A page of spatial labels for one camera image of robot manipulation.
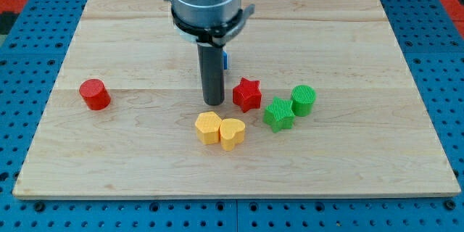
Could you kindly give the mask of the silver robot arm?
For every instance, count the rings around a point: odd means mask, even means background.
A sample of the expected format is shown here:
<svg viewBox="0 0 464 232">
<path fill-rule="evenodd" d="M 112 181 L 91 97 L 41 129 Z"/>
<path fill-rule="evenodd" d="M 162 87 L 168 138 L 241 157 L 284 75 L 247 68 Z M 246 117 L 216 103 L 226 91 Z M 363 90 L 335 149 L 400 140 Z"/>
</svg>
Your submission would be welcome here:
<svg viewBox="0 0 464 232">
<path fill-rule="evenodd" d="M 175 26 L 194 41 L 224 46 L 244 26 L 241 0 L 170 0 Z"/>
</svg>

